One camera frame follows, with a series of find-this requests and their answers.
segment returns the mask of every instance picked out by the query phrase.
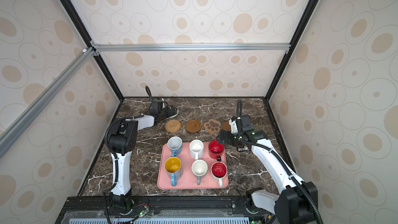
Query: patterned wallpaper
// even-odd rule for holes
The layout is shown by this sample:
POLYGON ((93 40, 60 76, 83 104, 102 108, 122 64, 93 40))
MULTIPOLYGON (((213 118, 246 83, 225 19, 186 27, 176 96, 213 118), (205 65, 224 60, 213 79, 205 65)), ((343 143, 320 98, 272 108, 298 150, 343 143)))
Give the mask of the patterned wallpaper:
POLYGON ((90 58, 0 159, 0 223, 53 224, 119 101, 90 58))
POLYGON ((290 42, 308 0, 74 0, 100 44, 290 42))
POLYGON ((85 47, 57 0, 0 0, 0 134, 85 47))
POLYGON ((284 50, 103 52, 123 95, 264 96, 284 50))
POLYGON ((271 98, 327 224, 397 222, 397 15, 397 0, 322 0, 271 98))

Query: tray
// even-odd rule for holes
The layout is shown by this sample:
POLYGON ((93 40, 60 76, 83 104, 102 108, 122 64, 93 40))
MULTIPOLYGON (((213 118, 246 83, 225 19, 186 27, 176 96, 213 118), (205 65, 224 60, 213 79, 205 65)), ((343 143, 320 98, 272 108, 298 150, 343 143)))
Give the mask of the tray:
MULTIPOLYGON (((158 188, 160 189, 219 189, 218 182, 213 181, 211 178, 211 166, 213 163, 217 162, 217 160, 212 159, 209 156, 209 142, 203 142, 205 155, 201 158, 201 160, 207 163, 207 173, 201 179, 200 185, 197 184, 197 177, 192 172, 192 163, 195 161, 189 155, 189 142, 182 143, 182 151, 180 155, 177 157, 181 160, 183 174, 180 179, 177 180, 177 186, 173 187, 170 183, 170 178, 167 175, 166 170, 164 169, 164 164, 166 160, 171 157, 172 152, 167 147, 167 144, 163 146, 162 149, 162 157, 160 159, 160 168, 158 175, 158 188)), ((225 151, 221 154, 221 161, 226 164, 225 160, 225 151)), ((228 186, 228 173, 226 177, 222 180, 223 188, 228 186)))

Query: light blue mug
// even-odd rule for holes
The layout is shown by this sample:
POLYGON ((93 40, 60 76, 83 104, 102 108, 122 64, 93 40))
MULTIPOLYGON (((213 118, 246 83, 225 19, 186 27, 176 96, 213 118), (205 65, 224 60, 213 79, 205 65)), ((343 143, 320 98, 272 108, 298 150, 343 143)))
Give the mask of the light blue mug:
POLYGON ((170 183, 173 187, 177 186, 177 180, 182 177, 182 164, 178 157, 169 157, 164 164, 164 169, 170 177, 170 183))
POLYGON ((172 152, 172 157, 179 155, 182 151, 182 139, 180 137, 174 136, 167 141, 167 147, 169 147, 172 152))

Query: cup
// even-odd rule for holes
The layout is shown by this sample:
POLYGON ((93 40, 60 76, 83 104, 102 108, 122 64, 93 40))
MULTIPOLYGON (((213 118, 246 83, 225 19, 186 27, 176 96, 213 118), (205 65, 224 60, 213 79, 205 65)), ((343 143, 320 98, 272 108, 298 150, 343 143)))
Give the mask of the cup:
POLYGON ((177 136, 171 137, 169 141, 167 141, 167 146, 172 151, 172 157, 175 157, 182 151, 182 139, 177 136))
POLYGON ((176 187, 177 180, 182 177, 181 160, 178 157, 169 157, 164 164, 164 169, 170 177, 171 185, 176 187))
POLYGON ((209 143, 209 156, 212 159, 216 159, 218 162, 221 162, 221 154, 223 151, 223 144, 219 144, 216 140, 213 140, 209 143))
POLYGON ((218 182, 218 186, 220 188, 223 187, 222 185, 222 179, 226 177, 227 170, 226 170, 226 165, 222 162, 215 162, 211 166, 211 178, 218 182))
POLYGON ((195 176, 197 176, 197 183, 200 185, 200 179, 206 175, 207 172, 207 163, 203 160, 196 160, 192 164, 192 172, 195 176))
POLYGON ((189 155, 198 160, 205 155, 205 146, 199 139, 192 140, 189 144, 189 155))

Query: dark brown marble surface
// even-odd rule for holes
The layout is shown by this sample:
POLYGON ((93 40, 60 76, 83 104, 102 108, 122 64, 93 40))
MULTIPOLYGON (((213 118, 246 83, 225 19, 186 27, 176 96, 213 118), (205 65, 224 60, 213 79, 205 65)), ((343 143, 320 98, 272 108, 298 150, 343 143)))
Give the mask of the dark brown marble surface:
MULTIPOLYGON (((175 117, 181 122, 181 129, 168 133, 165 129, 167 121, 152 128, 140 130, 137 134, 137 145, 132 151, 130 161, 130 182, 132 195, 238 195, 246 190, 263 187, 265 190, 278 194, 278 190, 267 169, 251 152, 239 153, 236 148, 225 146, 229 185, 224 189, 184 189, 161 190, 157 187, 162 147, 172 136, 179 136, 183 142, 200 139, 210 142, 216 138, 205 133, 203 125, 213 118, 222 123, 236 115, 237 98, 165 98, 169 105, 175 105, 179 114, 175 117), (202 130, 191 134, 185 130, 185 123, 196 119, 202 123, 202 130)), ((149 106, 148 98, 125 99, 118 117, 137 116, 145 112, 149 106)), ((256 129, 262 129, 269 136, 276 151, 281 154, 272 130, 262 99, 243 98, 243 114, 250 114, 256 129)), ((112 158, 104 146, 93 168, 82 196, 99 196, 102 190, 112 184, 112 158)))

